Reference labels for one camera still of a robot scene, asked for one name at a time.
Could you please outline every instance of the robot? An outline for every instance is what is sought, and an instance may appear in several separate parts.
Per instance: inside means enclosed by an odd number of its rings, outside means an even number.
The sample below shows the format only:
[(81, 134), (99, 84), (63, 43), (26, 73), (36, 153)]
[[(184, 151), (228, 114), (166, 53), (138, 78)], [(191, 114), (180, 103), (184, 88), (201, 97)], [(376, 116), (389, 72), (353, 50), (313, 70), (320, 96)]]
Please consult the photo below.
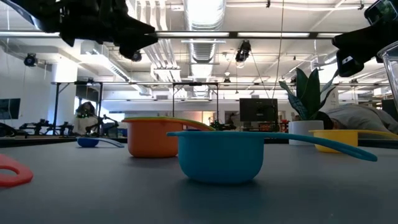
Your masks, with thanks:
[(76, 39), (111, 42), (120, 54), (134, 58), (154, 44), (155, 28), (131, 18), (125, 0), (0, 0), (46, 33), (59, 33), (73, 47)]

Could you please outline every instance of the desk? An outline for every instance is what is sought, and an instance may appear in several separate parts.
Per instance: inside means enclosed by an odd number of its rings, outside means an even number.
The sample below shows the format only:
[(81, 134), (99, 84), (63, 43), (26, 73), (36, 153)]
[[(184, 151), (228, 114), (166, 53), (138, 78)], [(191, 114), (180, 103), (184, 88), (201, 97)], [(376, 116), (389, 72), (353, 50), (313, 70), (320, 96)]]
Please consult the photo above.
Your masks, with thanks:
[(126, 148), (103, 146), (0, 149), (35, 174), (29, 184), (0, 189), (1, 223), (398, 222), (393, 149), (367, 149), (379, 157), (367, 162), (269, 144), (255, 181), (219, 186), (188, 180), (176, 157), (135, 159)]

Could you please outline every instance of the workbench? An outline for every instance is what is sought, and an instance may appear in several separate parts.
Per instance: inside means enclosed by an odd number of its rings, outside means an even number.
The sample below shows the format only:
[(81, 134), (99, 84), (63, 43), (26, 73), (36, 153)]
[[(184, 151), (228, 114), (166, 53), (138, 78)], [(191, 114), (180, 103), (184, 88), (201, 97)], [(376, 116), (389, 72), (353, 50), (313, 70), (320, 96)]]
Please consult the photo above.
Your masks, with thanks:
[(397, 223), (398, 151), (377, 162), (311, 147), (265, 145), (259, 175), (241, 185), (189, 180), (178, 158), (75, 142), (0, 149), (31, 183), (0, 188), (0, 223)]

